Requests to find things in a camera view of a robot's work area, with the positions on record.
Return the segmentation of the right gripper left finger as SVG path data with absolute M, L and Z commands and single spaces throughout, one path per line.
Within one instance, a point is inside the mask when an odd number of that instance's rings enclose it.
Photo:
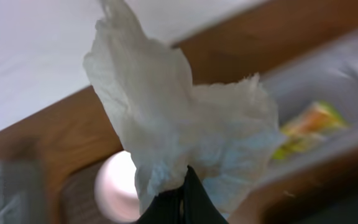
M 179 187 L 158 194 L 135 224 L 185 224 L 184 190 Z

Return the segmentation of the white tissue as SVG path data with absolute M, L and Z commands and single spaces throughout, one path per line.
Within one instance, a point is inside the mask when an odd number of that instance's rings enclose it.
M 194 85 L 180 49 L 148 38 L 124 1 L 101 1 L 103 17 L 83 66 L 135 165 L 144 212 L 194 168 L 209 198 L 233 213 L 285 137 L 259 76 Z

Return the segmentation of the pink bowl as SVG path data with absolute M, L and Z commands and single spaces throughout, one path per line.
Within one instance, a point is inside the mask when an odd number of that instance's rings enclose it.
M 133 223 L 140 217 L 135 172 L 131 154 L 126 151 L 113 154 L 98 171 L 95 201 L 101 213 L 114 223 Z

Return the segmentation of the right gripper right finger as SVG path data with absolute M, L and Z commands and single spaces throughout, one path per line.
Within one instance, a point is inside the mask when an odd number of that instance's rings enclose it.
M 184 223 L 228 224 L 209 199 L 195 170 L 188 166 L 183 185 Z

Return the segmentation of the grey plastic dish rack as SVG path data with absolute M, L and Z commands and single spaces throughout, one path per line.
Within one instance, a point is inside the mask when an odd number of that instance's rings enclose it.
M 36 161 L 0 161 L 0 224 L 48 224 L 42 169 Z

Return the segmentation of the black tray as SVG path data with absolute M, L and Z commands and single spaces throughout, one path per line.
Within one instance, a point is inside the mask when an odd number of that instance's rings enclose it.
M 336 179 L 324 187 L 276 203 L 264 224 L 358 224 L 358 178 Z

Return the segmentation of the green snack wrapper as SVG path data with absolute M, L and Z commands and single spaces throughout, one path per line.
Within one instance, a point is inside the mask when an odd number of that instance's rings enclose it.
M 315 101 L 281 126 L 280 130 L 286 140 L 272 158 L 284 160 L 308 152 L 348 127 L 348 122 L 330 103 Z

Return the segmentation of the clear plastic bin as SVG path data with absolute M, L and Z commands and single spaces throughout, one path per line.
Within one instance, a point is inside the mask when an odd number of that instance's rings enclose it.
M 278 104 L 280 124 L 311 103 L 325 101 L 351 127 L 309 152 L 270 164 L 260 186 L 358 148 L 358 29 L 266 73 L 262 83 Z

